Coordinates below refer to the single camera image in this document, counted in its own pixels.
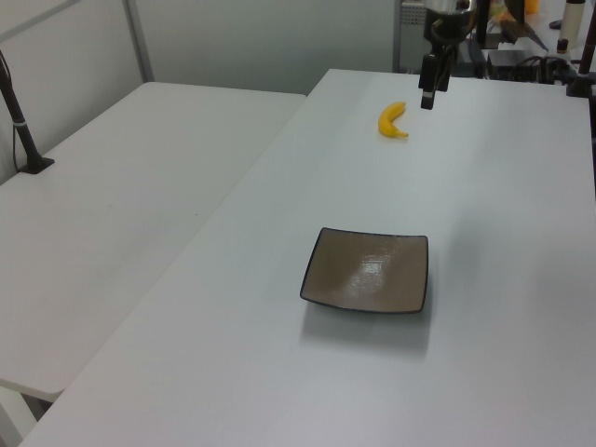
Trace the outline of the dark robot gripper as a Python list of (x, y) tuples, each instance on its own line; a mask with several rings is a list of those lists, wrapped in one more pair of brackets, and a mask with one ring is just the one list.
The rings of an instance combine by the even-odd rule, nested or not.
[(458, 47), (472, 29), (472, 12), (447, 12), (426, 9), (424, 38), (431, 45), (432, 53), (441, 53), (438, 57), (432, 53), (424, 56), (421, 64), (418, 87), (422, 90), (421, 107), (432, 110), (437, 91), (446, 92), (451, 75), (451, 48)]

